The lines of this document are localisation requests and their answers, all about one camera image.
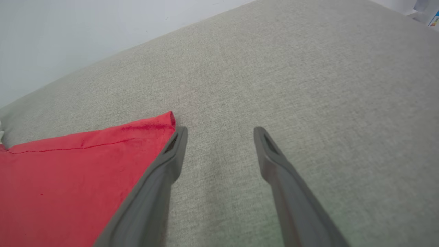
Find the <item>gray fabric surface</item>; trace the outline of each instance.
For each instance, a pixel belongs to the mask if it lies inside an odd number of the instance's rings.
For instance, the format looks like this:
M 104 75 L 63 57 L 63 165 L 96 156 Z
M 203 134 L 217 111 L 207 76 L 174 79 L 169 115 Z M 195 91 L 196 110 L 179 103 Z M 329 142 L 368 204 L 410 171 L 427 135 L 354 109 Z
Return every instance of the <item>gray fabric surface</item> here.
M 352 246 L 439 233 L 439 33 L 362 0 L 258 0 L 0 110 L 7 146 L 172 110 L 189 139 L 166 245 L 280 246 L 264 126 Z

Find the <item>red fabric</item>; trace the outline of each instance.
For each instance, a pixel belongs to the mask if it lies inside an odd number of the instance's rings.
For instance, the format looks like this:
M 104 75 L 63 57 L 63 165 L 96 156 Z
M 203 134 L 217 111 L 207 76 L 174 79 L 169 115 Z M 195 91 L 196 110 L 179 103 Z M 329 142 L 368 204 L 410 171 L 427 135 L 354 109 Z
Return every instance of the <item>red fabric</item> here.
M 172 112 L 0 147 L 0 246 L 92 246 L 175 131 Z

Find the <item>red cloth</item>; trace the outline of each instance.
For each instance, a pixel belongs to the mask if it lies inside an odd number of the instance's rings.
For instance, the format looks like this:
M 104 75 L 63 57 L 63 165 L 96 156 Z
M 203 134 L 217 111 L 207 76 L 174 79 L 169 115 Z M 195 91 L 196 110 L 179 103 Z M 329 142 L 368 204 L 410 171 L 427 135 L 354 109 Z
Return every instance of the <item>red cloth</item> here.
M 172 112 L 0 148 L 0 246 L 92 246 L 175 131 Z

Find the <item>gray carpet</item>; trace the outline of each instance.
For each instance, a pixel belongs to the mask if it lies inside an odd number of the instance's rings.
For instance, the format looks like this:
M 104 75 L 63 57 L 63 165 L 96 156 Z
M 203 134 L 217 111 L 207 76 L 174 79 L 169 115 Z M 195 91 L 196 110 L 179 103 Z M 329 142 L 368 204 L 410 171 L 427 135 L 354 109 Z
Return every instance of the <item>gray carpet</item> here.
M 352 246 L 439 233 L 439 33 L 367 0 L 258 0 L 0 110 L 6 146 L 172 110 L 189 139 L 166 245 L 280 246 L 264 126 Z

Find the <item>white backdrop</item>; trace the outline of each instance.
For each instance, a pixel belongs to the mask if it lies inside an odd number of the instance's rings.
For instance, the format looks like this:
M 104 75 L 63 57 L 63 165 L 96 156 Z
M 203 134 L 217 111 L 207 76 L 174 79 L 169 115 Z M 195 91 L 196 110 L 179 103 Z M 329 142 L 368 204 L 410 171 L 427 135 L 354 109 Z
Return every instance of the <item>white backdrop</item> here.
M 0 0 L 0 107 L 252 0 Z

